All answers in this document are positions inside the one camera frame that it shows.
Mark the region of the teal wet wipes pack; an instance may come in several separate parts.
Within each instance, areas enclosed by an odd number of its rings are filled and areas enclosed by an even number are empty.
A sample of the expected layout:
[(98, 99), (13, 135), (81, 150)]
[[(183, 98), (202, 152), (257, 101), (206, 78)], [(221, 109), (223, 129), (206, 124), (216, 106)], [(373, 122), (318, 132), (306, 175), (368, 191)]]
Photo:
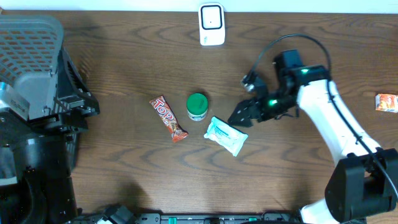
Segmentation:
[(236, 157), (242, 149), (248, 135), (214, 116), (211, 118), (211, 122), (203, 137), (217, 142)]

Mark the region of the green lid jar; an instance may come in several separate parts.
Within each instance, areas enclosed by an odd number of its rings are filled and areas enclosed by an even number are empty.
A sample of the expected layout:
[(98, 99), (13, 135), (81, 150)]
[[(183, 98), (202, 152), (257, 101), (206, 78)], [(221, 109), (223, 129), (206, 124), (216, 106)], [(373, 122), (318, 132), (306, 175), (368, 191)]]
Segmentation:
[(205, 119), (208, 113), (208, 99), (201, 93), (191, 94), (187, 98), (188, 117), (193, 121)]

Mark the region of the red Top chocolate bar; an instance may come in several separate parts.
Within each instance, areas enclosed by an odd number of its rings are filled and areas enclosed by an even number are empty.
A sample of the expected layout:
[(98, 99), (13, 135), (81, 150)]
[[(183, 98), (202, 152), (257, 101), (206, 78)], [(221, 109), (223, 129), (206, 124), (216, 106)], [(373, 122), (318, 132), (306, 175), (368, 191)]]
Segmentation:
[(188, 136), (186, 132), (178, 123), (177, 118), (174, 115), (169, 104), (166, 102), (163, 95), (158, 96), (150, 101), (152, 107), (156, 110), (157, 114), (161, 117), (162, 122), (169, 130), (172, 141), (178, 142), (185, 139)]

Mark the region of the orange snack packet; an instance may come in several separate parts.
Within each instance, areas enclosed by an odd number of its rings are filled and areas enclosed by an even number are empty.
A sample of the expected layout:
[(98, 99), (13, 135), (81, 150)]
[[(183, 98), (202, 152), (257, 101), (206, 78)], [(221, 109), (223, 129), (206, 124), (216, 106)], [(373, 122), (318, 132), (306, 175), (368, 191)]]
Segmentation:
[(375, 110), (397, 113), (397, 95), (380, 93), (375, 96)]

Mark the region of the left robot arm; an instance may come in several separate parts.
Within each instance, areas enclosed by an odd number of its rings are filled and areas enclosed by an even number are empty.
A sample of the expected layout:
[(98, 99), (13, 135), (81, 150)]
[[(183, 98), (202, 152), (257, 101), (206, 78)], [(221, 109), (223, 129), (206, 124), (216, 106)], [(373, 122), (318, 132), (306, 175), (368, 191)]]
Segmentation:
[(125, 206), (84, 215), (76, 204), (72, 169), (86, 118), (99, 113), (66, 50), (56, 70), (1, 83), (1, 222), (134, 223)]

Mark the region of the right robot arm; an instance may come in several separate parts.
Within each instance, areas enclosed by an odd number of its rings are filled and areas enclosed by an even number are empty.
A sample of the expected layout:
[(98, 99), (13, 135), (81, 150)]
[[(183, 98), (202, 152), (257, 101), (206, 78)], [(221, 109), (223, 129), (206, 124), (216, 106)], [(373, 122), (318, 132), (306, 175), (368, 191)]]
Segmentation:
[(325, 197), (300, 209), (304, 223), (347, 223), (397, 206), (397, 151), (383, 149), (359, 125), (344, 104), (323, 65), (306, 66), (297, 50), (273, 60), (279, 87), (269, 92), (254, 70), (242, 83), (256, 96), (237, 104), (232, 126), (278, 119), (298, 106), (317, 127), (330, 150), (335, 169)]

